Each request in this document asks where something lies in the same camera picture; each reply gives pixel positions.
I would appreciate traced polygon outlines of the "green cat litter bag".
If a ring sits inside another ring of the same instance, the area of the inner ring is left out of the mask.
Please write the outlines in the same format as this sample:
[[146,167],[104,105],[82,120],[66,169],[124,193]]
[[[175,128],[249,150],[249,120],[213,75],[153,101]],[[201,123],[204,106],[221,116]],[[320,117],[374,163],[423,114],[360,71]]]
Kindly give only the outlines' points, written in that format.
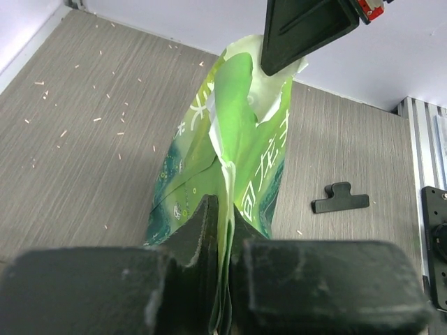
[[272,236],[281,178],[293,77],[307,66],[298,59],[275,75],[261,68],[263,37],[231,43],[200,86],[156,178],[145,244],[172,237],[193,216],[202,198],[217,209],[217,287],[208,330],[230,331],[228,283],[235,218],[263,237]]

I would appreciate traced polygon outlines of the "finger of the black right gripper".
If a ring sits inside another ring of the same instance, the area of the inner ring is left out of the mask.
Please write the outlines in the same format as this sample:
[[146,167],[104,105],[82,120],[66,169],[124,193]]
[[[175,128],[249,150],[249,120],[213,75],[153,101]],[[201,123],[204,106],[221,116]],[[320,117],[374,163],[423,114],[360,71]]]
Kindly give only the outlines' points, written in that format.
[[345,36],[360,24],[351,1],[270,0],[261,68],[272,76],[294,61]]

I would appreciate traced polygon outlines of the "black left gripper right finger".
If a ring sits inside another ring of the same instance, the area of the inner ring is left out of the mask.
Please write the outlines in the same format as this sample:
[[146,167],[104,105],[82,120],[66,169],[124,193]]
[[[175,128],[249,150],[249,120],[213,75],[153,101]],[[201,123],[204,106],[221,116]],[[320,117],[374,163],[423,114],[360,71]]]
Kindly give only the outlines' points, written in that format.
[[233,334],[419,334],[433,314],[397,245],[267,239],[240,213],[230,297]]

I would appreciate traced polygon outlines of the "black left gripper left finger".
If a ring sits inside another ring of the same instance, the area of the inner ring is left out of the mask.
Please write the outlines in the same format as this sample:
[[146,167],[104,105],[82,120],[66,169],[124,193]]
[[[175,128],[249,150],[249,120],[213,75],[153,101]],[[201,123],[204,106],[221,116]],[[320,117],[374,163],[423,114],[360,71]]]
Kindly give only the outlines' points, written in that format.
[[218,202],[158,246],[35,249],[1,275],[2,334],[212,334]]

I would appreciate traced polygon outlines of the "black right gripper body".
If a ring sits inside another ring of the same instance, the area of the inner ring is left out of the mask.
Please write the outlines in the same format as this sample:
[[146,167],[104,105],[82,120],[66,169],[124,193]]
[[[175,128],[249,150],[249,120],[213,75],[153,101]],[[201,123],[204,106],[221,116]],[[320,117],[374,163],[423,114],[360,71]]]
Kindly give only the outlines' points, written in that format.
[[355,10],[365,24],[370,24],[382,15],[385,10],[385,4],[392,2],[393,0],[352,0]]

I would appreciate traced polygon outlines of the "black bag clip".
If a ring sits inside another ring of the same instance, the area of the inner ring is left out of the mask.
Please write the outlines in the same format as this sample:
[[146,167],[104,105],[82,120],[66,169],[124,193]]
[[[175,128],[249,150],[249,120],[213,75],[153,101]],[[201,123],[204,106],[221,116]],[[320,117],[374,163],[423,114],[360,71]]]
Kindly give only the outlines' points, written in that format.
[[327,198],[311,202],[312,211],[315,214],[362,209],[369,206],[368,194],[352,195],[351,184],[347,181],[327,185],[324,191]]

